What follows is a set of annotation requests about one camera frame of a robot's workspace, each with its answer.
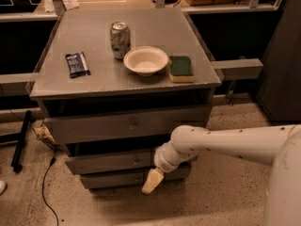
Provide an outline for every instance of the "gray tabletop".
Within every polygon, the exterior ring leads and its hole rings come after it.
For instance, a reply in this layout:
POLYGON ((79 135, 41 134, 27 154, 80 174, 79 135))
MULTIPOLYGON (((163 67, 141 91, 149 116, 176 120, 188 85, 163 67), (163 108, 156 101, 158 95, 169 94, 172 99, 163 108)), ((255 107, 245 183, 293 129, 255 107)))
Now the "gray tabletop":
POLYGON ((211 62, 180 8, 71 10, 64 14, 30 97, 74 98, 219 85, 211 62), (123 21, 130 27, 132 48, 153 46, 168 56, 189 56, 195 82, 172 83, 168 67, 150 77, 130 72, 122 60, 113 57, 110 47, 110 26, 115 21, 123 21), (70 79, 65 55, 81 51, 85 53, 91 75, 70 79))

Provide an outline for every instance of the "bottom drawer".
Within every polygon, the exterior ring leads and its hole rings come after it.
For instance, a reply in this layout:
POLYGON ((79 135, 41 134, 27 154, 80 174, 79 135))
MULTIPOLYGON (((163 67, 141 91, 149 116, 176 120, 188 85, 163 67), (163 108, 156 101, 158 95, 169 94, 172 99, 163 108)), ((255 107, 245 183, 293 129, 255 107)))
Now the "bottom drawer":
MULTIPOLYGON (((112 186, 144 184, 151 168, 127 170, 123 172, 81 175, 80 180, 86 189, 112 186)), ((190 164, 180 165, 176 170, 165 174, 165 181, 184 179, 190 172, 190 164)))

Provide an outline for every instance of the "bowl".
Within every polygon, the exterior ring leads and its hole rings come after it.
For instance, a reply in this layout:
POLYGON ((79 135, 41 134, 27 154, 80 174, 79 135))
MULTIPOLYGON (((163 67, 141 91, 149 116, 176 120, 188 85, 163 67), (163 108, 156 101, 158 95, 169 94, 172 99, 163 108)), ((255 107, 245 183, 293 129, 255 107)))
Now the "bowl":
POLYGON ((123 63, 132 72, 141 76, 151 76, 167 65, 168 56, 161 49, 142 46, 130 50, 125 55, 123 63))

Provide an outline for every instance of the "drawer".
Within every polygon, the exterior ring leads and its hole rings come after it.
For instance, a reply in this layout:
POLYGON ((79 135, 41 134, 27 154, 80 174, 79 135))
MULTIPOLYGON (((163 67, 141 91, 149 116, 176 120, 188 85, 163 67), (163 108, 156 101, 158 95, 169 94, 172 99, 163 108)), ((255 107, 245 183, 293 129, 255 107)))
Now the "drawer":
POLYGON ((137 110, 126 113, 48 118, 45 120, 55 142, 68 144, 112 138, 168 134, 181 125, 204 126, 211 112, 209 105, 137 110))
MULTIPOLYGON (((124 172, 98 173, 82 175, 80 180, 86 189, 106 188, 112 186, 142 185, 146 181, 151 168, 129 170, 124 172)), ((164 181, 180 180, 189 175, 190 164, 180 165, 176 170, 165 174, 164 181)))
POLYGON ((76 156, 65 163, 73 175, 139 169, 151 166, 151 150, 76 156))

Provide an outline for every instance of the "black metal stand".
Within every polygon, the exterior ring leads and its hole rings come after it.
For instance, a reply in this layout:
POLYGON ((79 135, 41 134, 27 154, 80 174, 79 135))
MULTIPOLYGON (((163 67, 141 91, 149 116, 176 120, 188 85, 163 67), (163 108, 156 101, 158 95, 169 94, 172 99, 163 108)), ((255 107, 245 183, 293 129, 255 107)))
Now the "black metal stand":
POLYGON ((15 153, 12 158, 11 166, 13 167, 13 171, 19 173, 22 170, 22 165, 19 164, 22 149, 24 147, 24 140, 26 136, 26 131, 28 124, 31 120, 31 111, 27 110, 24 117, 24 122, 22 125, 22 129, 20 133, 14 133, 9 135, 0 136, 0 143, 12 142, 17 140, 17 147, 15 153))

